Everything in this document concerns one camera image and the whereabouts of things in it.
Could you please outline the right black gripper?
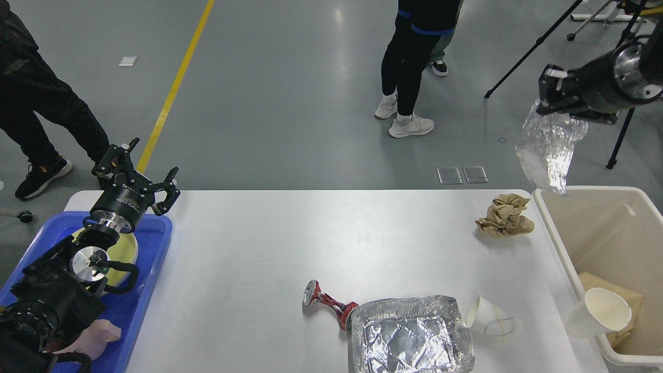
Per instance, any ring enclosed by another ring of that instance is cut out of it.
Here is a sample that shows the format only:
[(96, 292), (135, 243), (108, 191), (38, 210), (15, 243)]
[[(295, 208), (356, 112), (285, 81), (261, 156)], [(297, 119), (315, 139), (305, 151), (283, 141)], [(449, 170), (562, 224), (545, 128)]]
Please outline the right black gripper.
[[(570, 113), (576, 120), (616, 124), (621, 110), (661, 96), (661, 58), (661, 44), (632, 42), (569, 71), (548, 64), (538, 78), (536, 113)], [(567, 97), (563, 88), (568, 78), (588, 108), (570, 110), (573, 95)]]

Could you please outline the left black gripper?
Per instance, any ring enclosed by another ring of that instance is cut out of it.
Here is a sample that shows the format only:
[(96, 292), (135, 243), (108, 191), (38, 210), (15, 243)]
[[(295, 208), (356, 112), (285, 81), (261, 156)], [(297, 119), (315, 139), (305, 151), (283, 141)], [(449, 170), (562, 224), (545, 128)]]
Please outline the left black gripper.
[[(136, 182), (137, 172), (130, 153), (139, 141), (139, 137), (135, 137), (128, 146), (111, 145), (102, 160), (95, 162), (93, 175), (100, 187), (108, 187), (119, 173), (126, 173), (130, 184)], [(163, 182), (151, 184), (151, 193), (139, 193), (130, 188), (111, 185), (92, 206), (92, 220), (121, 234), (134, 232), (149, 206), (157, 216), (162, 216), (172, 209), (181, 194), (175, 181), (178, 172), (179, 168), (173, 167)], [(154, 193), (161, 191), (166, 192), (166, 198), (154, 203)]]

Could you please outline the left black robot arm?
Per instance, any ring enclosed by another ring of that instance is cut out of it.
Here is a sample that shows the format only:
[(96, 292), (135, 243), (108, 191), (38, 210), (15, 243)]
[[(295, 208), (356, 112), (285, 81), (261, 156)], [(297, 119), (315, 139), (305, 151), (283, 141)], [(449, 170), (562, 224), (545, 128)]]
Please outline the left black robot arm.
[(68, 351), (106, 310), (103, 295), (132, 291), (140, 267), (109, 254), (130, 236), (147, 208), (166, 214), (180, 195), (172, 168), (155, 183), (134, 168), (138, 144), (109, 147), (92, 174), (109, 180), (78, 236), (68, 235), (23, 268), (10, 287), (15, 301), (2, 311), (2, 372), (50, 372), (58, 363), (77, 363), (91, 372), (95, 351)]

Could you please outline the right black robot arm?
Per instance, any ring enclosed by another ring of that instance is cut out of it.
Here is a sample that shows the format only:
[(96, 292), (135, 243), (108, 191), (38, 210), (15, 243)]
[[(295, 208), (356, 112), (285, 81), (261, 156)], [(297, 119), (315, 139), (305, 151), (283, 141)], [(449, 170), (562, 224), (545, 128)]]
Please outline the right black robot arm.
[(576, 120), (613, 124), (622, 111), (653, 103), (661, 97), (661, 48), (657, 24), (651, 35), (638, 36), (581, 67), (545, 66), (537, 114), (566, 113)]

